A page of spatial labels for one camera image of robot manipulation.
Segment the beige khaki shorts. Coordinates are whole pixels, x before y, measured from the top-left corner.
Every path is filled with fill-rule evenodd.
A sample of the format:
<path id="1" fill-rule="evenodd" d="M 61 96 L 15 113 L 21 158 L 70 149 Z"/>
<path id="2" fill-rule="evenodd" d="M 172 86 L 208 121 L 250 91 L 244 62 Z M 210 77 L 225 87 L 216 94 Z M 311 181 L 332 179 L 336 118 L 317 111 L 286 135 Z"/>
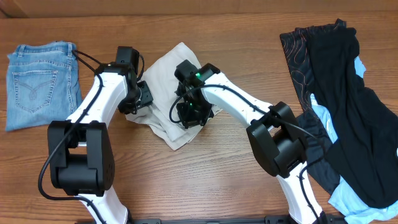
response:
<path id="1" fill-rule="evenodd" d="M 128 121 L 148 125 L 154 134 L 162 138 L 174 151 L 190 143 L 202 130 L 200 125 L 185 129 L 181 124 L 169 120 L 172 103 L 177 99 L 175 91 L 178 80 L 174 72 L 178 64 L 188 60 L 197 68 L 201 65 L 193 53 L 183 42 L 158 59 L 143 74 L 142 79 L 148 84 L 153 96 L 153 104 L 141 108 L 137 114 L 127 114 Z"/>

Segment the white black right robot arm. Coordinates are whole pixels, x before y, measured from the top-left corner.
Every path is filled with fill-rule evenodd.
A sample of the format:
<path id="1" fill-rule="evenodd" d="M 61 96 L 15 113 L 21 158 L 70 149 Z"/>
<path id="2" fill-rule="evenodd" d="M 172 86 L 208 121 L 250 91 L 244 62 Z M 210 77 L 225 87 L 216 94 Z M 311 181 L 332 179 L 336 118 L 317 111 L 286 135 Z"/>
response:
<path id="1" fill-rule="evenodd" d="M 204 126 L 217 106 L 237 119 L 246 129 L 257 163 L 276 177 L 289 205 L 290 218 L 296 223 L 325 223 L 326 216 L 313 194 L 307 170 L 308 131 L 299 124 L 290 107 L 263 102 L 228 80 L 208 63 L 196 68 L 188 60 L 177 65 L 176 94 L 170 111 L 188 129 Z"/>

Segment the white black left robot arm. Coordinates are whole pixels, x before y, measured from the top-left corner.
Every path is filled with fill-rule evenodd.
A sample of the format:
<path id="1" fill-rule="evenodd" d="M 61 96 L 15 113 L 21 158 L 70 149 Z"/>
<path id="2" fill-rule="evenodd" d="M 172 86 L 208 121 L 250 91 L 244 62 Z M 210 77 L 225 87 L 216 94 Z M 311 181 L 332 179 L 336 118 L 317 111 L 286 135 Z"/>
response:
<path id="1" fill-rule="evenodd" d="M 47 129 L 49 156 L 38 178 L 40 194 L 54 201 L 80 201 L 94 223 L 133 223 L 113 187 L 115 161 L 108 126 L 116 110 L 136 114 L 153 97 L 145 81 L 144 57 L 119 46 L 116 59 L 99 63 L 94 83 L 78 109 Z"/>

